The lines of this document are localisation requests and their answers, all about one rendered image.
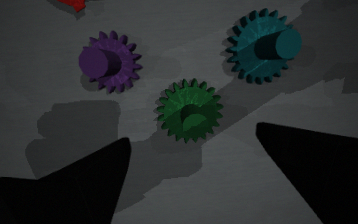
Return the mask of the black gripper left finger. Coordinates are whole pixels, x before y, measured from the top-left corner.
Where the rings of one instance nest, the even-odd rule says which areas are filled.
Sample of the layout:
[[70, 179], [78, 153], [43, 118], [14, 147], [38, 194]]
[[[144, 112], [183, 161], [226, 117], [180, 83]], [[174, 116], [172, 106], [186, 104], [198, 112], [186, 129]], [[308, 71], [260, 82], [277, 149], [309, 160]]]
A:
[[131, 153], [126, 137], [38, 180], [0, 177], [0, 224], [111, 224]]

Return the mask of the teal gear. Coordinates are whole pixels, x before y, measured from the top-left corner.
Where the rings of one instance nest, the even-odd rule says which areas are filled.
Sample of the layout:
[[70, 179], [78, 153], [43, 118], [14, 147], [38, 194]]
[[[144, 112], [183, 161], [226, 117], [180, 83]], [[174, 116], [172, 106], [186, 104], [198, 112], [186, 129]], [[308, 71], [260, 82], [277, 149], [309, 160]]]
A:
[[272, 82], [272, 76], [280, 77], [280, 70], [289, 69], [286, 61], [293, 60], [301, 50], [301, 36], [285, 25], [287, 16], [278, 17], [278, 10], [270, 14], [267, 8], [258, 12], [253, 10], [249, 18], [240, 19], [241, 26], [232, 27], [236, 36], [227, 40], [234, 44], [225, 49], [233, 53], [226, 62], [235, 63], [231, 72], [240, 71], [238, 78], [246, 78], [248, 84], [261, 85], [263, 81]]

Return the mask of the purple gear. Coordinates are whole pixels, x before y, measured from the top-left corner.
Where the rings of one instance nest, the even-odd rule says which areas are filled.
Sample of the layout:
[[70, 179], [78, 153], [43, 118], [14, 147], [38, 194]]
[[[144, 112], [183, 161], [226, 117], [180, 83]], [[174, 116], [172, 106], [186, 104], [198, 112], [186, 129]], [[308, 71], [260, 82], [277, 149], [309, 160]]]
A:
[[98, 89], [107, 85], [109, 93], [114, 92], [116, 86], [120, 92], [125, 91], [124, 83], [130, 88], [133, 86], [132, 79], [139, 79], [135, 69], [143, 66], [136, 64], [136, 60], [143, 56], [133, 54], [137, 44], [126, 46], [127, 36], [123, 35], [118, 41], [118, 34], [110, 32], [109, 38], [100, 31], [100, 41], [90, 37], [91, 47], [83, 47], [84, 51], [79, 55], [81, 71], [90, 77], [91, 82], [99, 82]]

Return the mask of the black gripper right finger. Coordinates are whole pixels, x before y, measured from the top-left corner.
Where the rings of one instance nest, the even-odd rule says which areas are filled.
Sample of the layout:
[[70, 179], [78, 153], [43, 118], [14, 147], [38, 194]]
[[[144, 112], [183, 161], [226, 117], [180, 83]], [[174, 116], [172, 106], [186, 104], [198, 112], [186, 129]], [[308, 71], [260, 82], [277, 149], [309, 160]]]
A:
[[323, 224], [358, 224], [357, 137], [264, 122], [255, 136]]

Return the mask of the green gear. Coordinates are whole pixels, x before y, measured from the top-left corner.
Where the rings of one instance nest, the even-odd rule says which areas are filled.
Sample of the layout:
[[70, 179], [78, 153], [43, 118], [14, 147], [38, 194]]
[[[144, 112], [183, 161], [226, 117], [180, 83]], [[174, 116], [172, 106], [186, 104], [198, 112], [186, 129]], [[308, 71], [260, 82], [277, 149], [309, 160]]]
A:
[[207, 132], [214, 134], [212, 127], [219, 127], [216, 120], [223, 118], [218, 110], [224, 108], [222, 104], [216, 103], [221, 96], [213, 95], [215, 88], [206, 90], [205, 81], [198, 87], [196, 78], [192, 80], [191, 86], [183, 79], [181, 88], [175, 82], [173, 88], [174, 92], [165, 89], [168, 99], [159, 98], [159, 101], [165, 105], [157, 107], [157, 111], [164, 113], [157, 118], [158, 121], [165, 121], [161, 129], [169, 128], [168, 136], [175, 134], [176, 141], [182, 137], [186, 144], [189, 138], [196, 143], [200, 137], [206, 140]]

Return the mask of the red curved arrow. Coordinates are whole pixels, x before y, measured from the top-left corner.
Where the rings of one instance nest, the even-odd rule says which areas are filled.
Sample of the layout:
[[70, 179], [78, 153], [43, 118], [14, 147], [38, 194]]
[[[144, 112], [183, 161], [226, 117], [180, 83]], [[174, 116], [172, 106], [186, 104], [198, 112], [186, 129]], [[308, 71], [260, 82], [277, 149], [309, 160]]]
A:
[[66, 3], [69, 6], [73, 6], [74, 9], [76, 10], [76, 12], [80, 11], [81, 9], [85, 8], [85, 4], [84, 1], [85, 0], [57, 0], [60, 1], [62, 3]]

